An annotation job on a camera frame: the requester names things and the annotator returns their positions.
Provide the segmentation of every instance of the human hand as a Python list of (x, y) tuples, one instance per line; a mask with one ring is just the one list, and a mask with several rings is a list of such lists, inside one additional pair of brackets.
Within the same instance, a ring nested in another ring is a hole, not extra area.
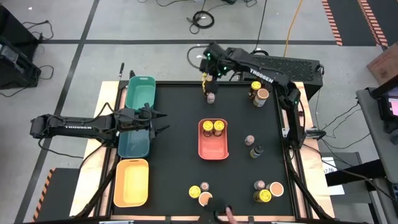
[(226, 212), (226, 216), (227, 216), (230, 224), (238, 224), (238, 222), (235, 220), (234, 215), (232, 214), (232, 211), (229, 207), (225, 208), (225, 212)]

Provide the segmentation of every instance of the cardboard box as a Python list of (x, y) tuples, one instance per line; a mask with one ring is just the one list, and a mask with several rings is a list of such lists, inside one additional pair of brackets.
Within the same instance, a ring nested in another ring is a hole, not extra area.
[(380, 85), (398, 75), (398, 42), (369, 63), (367, 68)]

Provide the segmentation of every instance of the yellow bin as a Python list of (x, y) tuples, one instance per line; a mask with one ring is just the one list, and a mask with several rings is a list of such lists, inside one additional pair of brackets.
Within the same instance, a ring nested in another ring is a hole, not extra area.
[(148, 199), (149, 165), (145, 159), (125, 159), (116, 167), (113, 202), (117, 207), (138, 207)]

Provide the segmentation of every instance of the red tray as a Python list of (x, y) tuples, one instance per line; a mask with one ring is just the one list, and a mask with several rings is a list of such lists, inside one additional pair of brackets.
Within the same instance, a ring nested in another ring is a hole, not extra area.
[[(225, 128), (221, 136), (206, 137), (203, 135), (203, 123), (205, 121), (222, 121)], [(229, 156), (227, 142), (227, 126), (228, 123), (224, 119), (206, 118), (199, 121), (198, 126), (198, 153), (202, 159), (206, 160), (222, 160)]]

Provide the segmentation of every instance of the yellow lid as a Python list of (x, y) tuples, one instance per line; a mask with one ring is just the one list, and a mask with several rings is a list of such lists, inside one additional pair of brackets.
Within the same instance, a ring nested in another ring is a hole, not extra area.
[(271, 192), (269, 192), (269, 190), (260, 190), (259, 193), (259, 197), (260, 200), (262, 200), (263, 202), (269, 202), (271, 200)]
[(258, 81), (254, 81), (251, 83), (251, 88), (253, 90), (259, 90), (259, 89), (261, 89), (261, 83)]
[(216, 121), (216, 122), (214, 123), (214, 129), (215, 129), (216, 131), (222, 131), (222, 130), (224, 130), (224, 122), (222, 122), (222, 121)]
[(196, 185), (189, 188), (189, 196), (191, 198), (198, 198), (200, 196), (200, 188)]
[(205, 122), (203, 123), (203, 129), (204, 129), (205, 131), (212, 131), (212, 130), (213, 130), (213, 122), (211, 122), (211, 121), (205, 121)]

